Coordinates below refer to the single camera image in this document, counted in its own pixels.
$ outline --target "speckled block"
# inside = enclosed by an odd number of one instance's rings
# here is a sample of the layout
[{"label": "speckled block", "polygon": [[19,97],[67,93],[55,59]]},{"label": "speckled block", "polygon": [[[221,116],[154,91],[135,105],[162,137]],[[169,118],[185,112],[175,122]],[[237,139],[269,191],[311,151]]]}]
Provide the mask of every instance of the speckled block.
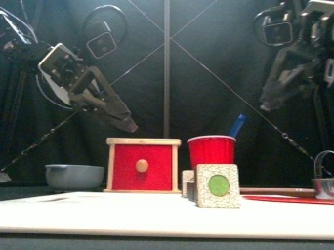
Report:
[{"label": "speckled block", "polygon": [[239,208],[239,171],[235,164],[199,164],[195,167],[199,207]]}]

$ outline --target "black wire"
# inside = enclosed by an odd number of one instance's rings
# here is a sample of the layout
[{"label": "black wire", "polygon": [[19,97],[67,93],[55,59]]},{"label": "black wire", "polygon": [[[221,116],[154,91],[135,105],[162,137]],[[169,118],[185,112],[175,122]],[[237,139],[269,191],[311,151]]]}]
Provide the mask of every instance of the black wire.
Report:
[{"label": "black wire", "polygon": [[102,5],[99,7],[96,7],[91,12],[90,14],[87,15],[84,21],[83,21],[83,28],[82,28],[82,32],[80,32],[80,39],[79,39],[79,49],[82,50],[83,49],[83,46],[84,46],[84,36],[86,36],[86,29],[87,29],[87,26],[88,26],[88,23],[91,21],[91,19],[104,10],[111,10],[112,12],[118,13],[122,20],[123,20],[123,23],[124,23],[124,31],[123,31],[123,35],[120,37],[120,39],[118,41],[115,41],[116,45],[119,45],[123,41],[124,41],[124,38],[128,34],[128,21],[127,21],[127,18],[126,18],[126,15],[122,11],[122,9],[115,6],[115,5]]}]

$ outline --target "red cup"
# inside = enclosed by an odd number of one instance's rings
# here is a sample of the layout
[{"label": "red cup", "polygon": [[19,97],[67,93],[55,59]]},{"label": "red cup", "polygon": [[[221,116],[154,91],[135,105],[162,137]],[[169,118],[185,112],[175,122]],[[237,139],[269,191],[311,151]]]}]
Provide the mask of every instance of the red cup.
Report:
[{"label": "red cup", "polygon": [[193,167],[198,164],[234,164],[235,138],[202,136],[189,139]]}]

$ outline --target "black cloth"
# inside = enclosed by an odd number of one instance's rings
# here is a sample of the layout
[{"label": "black cloth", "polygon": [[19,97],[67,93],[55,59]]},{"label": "black cloth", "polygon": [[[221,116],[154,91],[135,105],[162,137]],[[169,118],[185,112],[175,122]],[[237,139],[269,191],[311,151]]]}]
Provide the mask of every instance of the black cloth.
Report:
[{"label": "black cloth", "polygon": [[[187,139],[202,135],[227,135],[242,113],[249,120],[237,140],[241,184],[309,187],[313,163],[282,138],[273,124],[287,132],[311,155],[317,155],[321,141],[311,95],[295,96],[271,113],[259,111],[258,99],[277,51],[255,40],[251,19],[277,2],[171,1],[169,137],[182,139],[182,172],[191,169]],[[104,4],[123,10],[128,21],[124,42],[104,58],[86,58],[112,84],[132,112],[139,130],[130,134],[102,124],[88,114],[78,114],[8,168],[14,180],[32,182],[44,181],[46,164],[87,164],[107,168],[107,138],[164,136],[164,1],[44,0],[42,3],[39,16],[40,2],[26,1],[28,21],[38,23],[38,38],[52,46],[63,43],[71,49],[78,46],[82,25],[91,10]],[[0,1],[0,6],[24,18],[20,1]],[[95,18],[108,22],[118,40],[124,31],[119,15],[110,12]],[[44,99],[36,84],[35,68],[24,61],[10,62],[4,55],[0,57],[3,167],[72,112]],[[27,77],[22,81],[20,102],[16,102],[20,73]],[[39,81],[51,96],[46,83],[42,79]]]}]

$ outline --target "cable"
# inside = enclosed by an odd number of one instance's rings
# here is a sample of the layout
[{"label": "cable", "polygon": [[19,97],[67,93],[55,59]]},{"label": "cable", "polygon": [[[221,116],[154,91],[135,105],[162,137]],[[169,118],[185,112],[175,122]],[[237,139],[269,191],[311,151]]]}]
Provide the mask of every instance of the cable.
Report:
[{"label": "cable", "polygon": [[35,35],[35,31],[34,29],[28,26],[28,24],[22,20],[19,19],[15,14],[12,14],[7,9],[4,9],[3,7],[0,7],[0,10],[3,10],[14,19],[16,19],[16,21],[20,22],[20,24],[28,29],[30,33],[31,33],[31,36],[32,36],[32,40],[35,43],[38,43],[38,38],[36,38],[36,35]]}]

